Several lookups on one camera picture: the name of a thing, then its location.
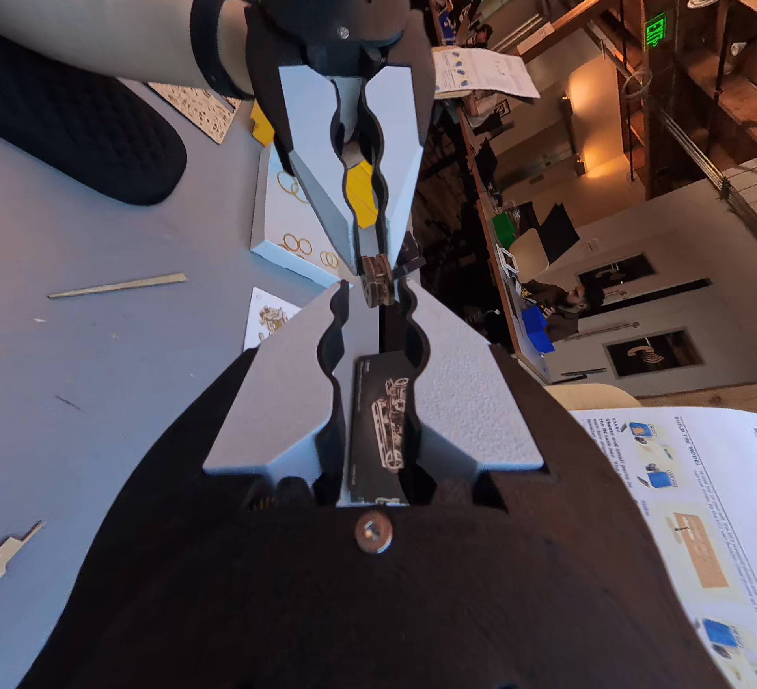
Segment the white paper sheet blue shapes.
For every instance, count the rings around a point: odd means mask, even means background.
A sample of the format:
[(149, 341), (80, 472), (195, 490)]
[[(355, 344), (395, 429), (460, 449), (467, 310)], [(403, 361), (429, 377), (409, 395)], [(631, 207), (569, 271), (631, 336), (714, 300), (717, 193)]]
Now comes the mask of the white paper sheet blue shapes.
[(528, 101), (540, 93), (521, 57), (466, 47), (434, 47), (437, 99), (491, 91)]

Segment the speckled laser-cut wooden sheet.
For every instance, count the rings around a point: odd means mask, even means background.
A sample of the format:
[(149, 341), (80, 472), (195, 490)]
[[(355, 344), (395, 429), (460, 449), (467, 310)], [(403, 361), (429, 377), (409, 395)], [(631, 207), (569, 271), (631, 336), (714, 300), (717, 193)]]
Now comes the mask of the speckled laser-cut wooden sheet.
[(242, 101), (213, 90), (150, 82), (146, 87), (217, 145), (222, 145)]

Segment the wooden board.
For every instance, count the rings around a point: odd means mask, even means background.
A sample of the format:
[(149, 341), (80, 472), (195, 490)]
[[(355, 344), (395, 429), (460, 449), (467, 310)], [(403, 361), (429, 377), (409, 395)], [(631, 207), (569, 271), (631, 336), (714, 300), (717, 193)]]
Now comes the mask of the wooden board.
[(550, 394), (567, 411), (641, 408), (643, 405), (626, 391), (600, 383), (547, 385)]

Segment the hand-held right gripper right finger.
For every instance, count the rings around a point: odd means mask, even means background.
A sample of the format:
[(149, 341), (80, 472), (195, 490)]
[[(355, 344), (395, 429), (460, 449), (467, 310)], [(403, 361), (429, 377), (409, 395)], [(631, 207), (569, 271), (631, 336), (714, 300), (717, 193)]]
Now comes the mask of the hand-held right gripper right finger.
[(487, 339), (413, 279), (397, 284), (411, 364), (400, 482), (407, 503), (504, 503), (496, 473), (544, 459)]

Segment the white card with model picture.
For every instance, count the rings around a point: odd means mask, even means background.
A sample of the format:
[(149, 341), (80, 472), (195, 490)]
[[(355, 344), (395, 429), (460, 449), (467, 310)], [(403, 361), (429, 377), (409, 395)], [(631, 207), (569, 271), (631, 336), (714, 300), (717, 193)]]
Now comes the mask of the white card with model picture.
[(299, 306), (253, 287), (242, 350), (257, 348), (299, 311)]

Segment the blue storage bin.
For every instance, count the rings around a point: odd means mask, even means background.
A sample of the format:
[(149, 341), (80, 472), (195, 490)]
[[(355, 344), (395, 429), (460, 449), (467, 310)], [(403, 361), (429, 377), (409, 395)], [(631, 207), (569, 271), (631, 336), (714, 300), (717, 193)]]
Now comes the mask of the blue storage bin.
[(547, 323), (542, 310), (538, 306), (526, 307), (521, 311), (525, 332), (535, 349), (541, 354), (555, 351), (554, 344), (546, 332)]

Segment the key-shaped wooden scrap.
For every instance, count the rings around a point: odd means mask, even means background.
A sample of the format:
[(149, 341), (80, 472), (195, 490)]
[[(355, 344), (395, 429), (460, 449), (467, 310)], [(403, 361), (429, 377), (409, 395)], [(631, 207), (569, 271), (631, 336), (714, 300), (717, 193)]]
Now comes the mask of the key-shaped wooden scrap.
[(1, 571), (0, 571), (0, 577), (1, 579), (4, 578), (7, 574), (7, 568), (11, 561), (13, 561), (14, 557), (19, 553), (20, 550), (23, 549), (23, 547), (28, 544), (31, 539), (45, 526), (45, 522), (43, 520), (38, 521), (36, 524), (33, 525), (33, 527), (21, 538), (15, 537), (13, 535), (9, 535), (5, 540), (1, 543)]

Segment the black monitor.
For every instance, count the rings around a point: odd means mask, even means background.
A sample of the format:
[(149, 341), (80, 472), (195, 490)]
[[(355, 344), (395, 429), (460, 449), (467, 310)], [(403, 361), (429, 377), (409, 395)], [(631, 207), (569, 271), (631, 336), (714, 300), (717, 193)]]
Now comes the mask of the black monitor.
[(577, 230), (563, 204), (555, 204), (536, 227), (548, 261), (554, 264), (580, 241)]

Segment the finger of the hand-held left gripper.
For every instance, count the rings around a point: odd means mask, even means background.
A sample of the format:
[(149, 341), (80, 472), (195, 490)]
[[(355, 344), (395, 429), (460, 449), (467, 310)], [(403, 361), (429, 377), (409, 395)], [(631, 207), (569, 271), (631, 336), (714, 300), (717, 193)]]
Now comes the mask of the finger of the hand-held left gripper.
[(393, 271), (410, 218), (423, 153), (411, 69), (392, 65), (382, 68), (365, 84), (360, 111), (371, 152), (378, 246)]
[(307, 65), (279, 68), (292, 149), (289, 162), (338, 257), (358, 274), (356, 216), (345, 195), (347, 167), (336, 147), (340, 98)]

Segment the long wooden background desk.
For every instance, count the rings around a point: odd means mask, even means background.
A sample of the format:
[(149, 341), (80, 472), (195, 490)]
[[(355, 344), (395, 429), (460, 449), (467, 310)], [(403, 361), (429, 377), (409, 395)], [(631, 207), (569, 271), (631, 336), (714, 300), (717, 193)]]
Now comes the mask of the long wooden background desk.
[(481, 229), (485, 235), (490, 266), (503, 306), (503, 314), (513, 343), (513, 355), (524, 368), (530, 371), (535, 379), (539, 380), (543, 385), (551, 385), (553, 384), (553, 379), (546, 365), (545, 356), (536, 349), (526, 333), (521, 316), (522, 311), (525, 309), (524, 301), (516, 292), (515, 280), (502, 261), (502, 246), (497, 239), (493, 224), (495, 216), (493, 204), (478, 172), (475, 162), (476, 149), (474, 136), (463, 110), (459, 110), (459, 126), (466, 145), (468, 169), (474, 179), (478, 192), (476, 208), (481, 222)]

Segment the black model kit box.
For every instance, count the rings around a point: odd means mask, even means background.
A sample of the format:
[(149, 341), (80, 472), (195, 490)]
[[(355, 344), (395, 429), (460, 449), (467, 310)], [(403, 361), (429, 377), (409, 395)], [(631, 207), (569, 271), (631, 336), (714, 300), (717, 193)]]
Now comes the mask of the black model kit box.
[(340, 507), (411, 503), (412, 474), (406, 466), (404, 431), (414, 373), (404, 352), (356, 359)]

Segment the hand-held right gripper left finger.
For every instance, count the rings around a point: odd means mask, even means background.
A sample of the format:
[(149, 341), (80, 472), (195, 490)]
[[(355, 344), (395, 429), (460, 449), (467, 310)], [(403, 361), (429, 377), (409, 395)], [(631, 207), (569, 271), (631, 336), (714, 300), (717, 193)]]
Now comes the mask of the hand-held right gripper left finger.
[(255, 474), (273, 486), (299, 478), (319, 504), (337, 504), (347, 434), (335, 372), (345, 356), (349, 300), (346, 281), (328, 287), (254, 350), (203, 463), (206, 474)]

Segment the thin wooden stick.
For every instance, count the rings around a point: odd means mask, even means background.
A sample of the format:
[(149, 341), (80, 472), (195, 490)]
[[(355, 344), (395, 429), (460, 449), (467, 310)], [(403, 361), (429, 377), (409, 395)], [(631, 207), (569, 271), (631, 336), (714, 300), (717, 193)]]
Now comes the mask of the thin wooden stick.
[(187, 281), (184, 273), (178, 272), (174, 274), (160, 275), (156, 277), (147, 277), (141, 279), (131, 279), (128, 281), (99, 285), (95, 287), (87, 287), (80, 289), (70, 289), (61, 292), (54, 292), (48, 294), (46, 297), (50, 300), (58, 300), (65, 298), (75, 298), (83, 296), (96, 296), (103, 294), (110, 294), (114, 292), (128, 291), (132, 289), (146, 289), (151, 287), (170, 286), (174, 284), (181, 284)]

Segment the grey desk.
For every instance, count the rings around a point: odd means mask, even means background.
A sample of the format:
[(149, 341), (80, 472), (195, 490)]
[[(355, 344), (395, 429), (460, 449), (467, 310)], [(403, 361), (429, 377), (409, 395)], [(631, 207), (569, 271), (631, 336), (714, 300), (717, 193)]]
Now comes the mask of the grey desk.
[[(251, 103), (217, 145), (119, 80), (186, 149), (159, 205), (112, 200), (2, 142), (2, 541), (45, 522), (2, 578), (2, 687), (51, 635), (130, 473), (242, 352), (253, 287), (301, 307), (323, 291), (250, 250)], [(46, 297), (178, 272), (185, 283)]]

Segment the printed instruction sheet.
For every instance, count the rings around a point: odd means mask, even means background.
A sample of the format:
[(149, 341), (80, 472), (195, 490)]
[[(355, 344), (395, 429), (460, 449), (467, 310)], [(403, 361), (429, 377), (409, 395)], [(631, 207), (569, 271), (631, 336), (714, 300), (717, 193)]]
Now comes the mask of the printed instruction sheet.
[(705, 650), (756, 687), (756, 415), (723, 408), (572, 411), (622, 477)]

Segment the white chair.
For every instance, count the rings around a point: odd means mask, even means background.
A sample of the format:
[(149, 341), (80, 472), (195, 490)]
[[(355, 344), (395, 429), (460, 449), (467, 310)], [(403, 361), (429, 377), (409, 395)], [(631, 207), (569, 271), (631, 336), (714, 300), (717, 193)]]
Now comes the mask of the white chair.
[(517, 278), (521, 284), (536, 279), (550, 266), (541, 236), (531, 228), (520, 235), (507, 249), (517, 268)]

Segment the small wooden model assembly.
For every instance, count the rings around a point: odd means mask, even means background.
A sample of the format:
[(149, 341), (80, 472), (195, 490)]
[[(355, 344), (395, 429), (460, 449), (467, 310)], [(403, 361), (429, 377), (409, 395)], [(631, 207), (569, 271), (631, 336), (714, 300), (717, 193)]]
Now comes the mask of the small wooden model assembly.
[(395, 303), (393, 270), (384, 254), (361, 257), (361, 282), (369, 308), (391, 306)]

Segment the white booklet with gold rings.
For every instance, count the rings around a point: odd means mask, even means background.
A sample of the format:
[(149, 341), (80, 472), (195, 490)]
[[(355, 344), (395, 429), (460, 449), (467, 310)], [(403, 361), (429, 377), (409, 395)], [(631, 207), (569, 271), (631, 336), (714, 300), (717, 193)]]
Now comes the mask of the white booklet with gold rings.
[(299, 182), (274, 144), (260, 155), (251, 230), (253, 253), (323, 287), (355, 277), (337, 255)]

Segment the person's left forearm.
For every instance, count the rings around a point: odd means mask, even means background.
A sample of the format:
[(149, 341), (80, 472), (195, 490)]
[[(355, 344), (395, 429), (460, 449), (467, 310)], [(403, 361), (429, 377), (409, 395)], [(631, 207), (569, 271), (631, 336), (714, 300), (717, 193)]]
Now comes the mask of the person's left forearm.
[(1, 0), (2, 36), (108, 77), (249, 99), (251, 0)]

